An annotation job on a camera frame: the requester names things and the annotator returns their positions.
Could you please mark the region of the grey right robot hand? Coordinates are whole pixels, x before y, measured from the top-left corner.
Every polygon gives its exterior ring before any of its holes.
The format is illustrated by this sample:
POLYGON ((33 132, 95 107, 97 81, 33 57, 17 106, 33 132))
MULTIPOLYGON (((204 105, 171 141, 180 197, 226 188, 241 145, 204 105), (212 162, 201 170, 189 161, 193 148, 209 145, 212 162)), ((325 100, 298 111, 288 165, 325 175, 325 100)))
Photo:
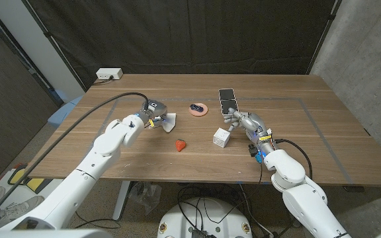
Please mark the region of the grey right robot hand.
POLYGON ((267 129, 264 121, 255 113, 240 112, 229 108, 229 112, 224 115, 224 122, 231 124, 229 132, 237 127, 242 127, 247 137, 254 142, 272 134, 271 129, 267 129))

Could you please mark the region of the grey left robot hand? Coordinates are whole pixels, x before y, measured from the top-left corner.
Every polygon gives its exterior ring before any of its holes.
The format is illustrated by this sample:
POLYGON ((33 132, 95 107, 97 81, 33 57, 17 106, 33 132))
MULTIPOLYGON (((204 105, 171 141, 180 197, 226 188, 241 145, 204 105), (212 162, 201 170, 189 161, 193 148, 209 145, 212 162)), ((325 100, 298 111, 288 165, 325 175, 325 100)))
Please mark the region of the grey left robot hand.
POLYGON ((148 100, 142 104, 140 110, 140 118, 143 123, 148 123, 149 120, 158 119, 164 120, 167 117, 167 106, 156 100, 148 100))

